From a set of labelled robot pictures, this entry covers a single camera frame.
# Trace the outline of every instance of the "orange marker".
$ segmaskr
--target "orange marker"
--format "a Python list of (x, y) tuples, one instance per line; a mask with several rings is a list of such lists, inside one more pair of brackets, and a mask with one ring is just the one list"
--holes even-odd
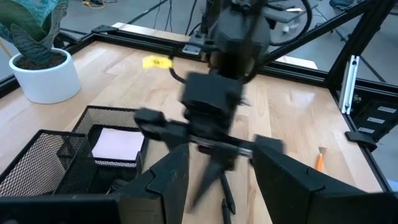
[(319, 156), (317, 159), (317, 165), (316, 165), (316, 169), (319, 172), (322, 172), (322, 163), (323, 163), (323, 155), (322, 155), (322, 153), (319, 153)]

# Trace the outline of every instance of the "yellow sticky note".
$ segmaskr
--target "yellow sticky note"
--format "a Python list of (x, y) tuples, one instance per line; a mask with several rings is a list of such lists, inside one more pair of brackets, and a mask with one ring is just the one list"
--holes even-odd
[(158, 67), (158, 68), (172, 68), (173, 67), (173, 61), (171, 61), (167, 57), (160, 57), (160, 56), (155, 56), (151, 55), (148, 57), (144, 57), (142, 60), (142, 67), (144, 69), (148, 69), (151, 67)]

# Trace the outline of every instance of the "pink paper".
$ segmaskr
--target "pink paper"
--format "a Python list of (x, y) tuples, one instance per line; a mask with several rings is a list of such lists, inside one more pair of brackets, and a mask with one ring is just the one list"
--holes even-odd
[(135, 160), (144, 136), (140, 132), (103, 128), (93, 149), (95, 158)]

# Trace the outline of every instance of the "wire mesh organizer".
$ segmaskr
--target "wire mesh organizer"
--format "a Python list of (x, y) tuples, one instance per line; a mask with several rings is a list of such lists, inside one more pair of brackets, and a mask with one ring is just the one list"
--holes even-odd
[[(59, 151), (72, 159), (63, 161)], [(40, 130), (0, 175), (0, 196), (83, 194), (95, 173), (86, 135)]]
[[(91, 148), (94, 148), (103, 128), (139, 132), (134, 121), (135, 109), (113, 108), (105, 106), (87, 106), (73, 128), (74, 133), (86, 134)], [(148, 140), (145, 138), (135, 160), (116, 160), (95, 158), (98, 171), (89, 193), (106, 193), (116, 179), (132, 181), (142, 171), (146, 156)], [(64, 157), (68, 163), (70, 156)]]

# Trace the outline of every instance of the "wooden table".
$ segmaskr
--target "wooden table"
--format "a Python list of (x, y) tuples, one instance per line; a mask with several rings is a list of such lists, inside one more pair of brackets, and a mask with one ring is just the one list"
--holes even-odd
[[(115, 24), (124, 30), (163, 38), (187, 40), (188, 37), (148, 28)], [(0, 99), (0, 170), (13, 160), (38, 129), (71, 130), (86, 105), (161, 110), (167, 118), (182, 120), (183, 106), (178, 102), (182, 85), (168, 70), (142, 69), (142, 58), (153, 53), (118, 45), (94, 42), (73, 56), (81, 90), (72, 99), (54, 105), (31, 103), (17, 89)], [(282, 58), (303, 66), (313, 62)], [(205, 63), (175, 59), (181, 76), (188, 71), (206, 72)], [(246, 85), (246, 98), (252, 106), (240, 106), (232, 135), (252, 139), (262, 134), (285, 141), (287, 154), (314, 167), (319, 147), (324, 154), (324, 173), (368, 192), (381, 188), (357, 144), (348, 142), (349, 130), (329, 91), (301, 83), (258, 75)], [(163, 143), (151, 141), (146, 169), (167, 153)], [(190, 182), (186, 206), (200, 180), (207, 156), (190, 151)], [(236, 202), (233, 223), (271, 223), (253, 169), (240, 158), (228, 180)], [(222, 223), (221, 184), (216, 182), (195, 214), (185, 213), (183, 223)]]

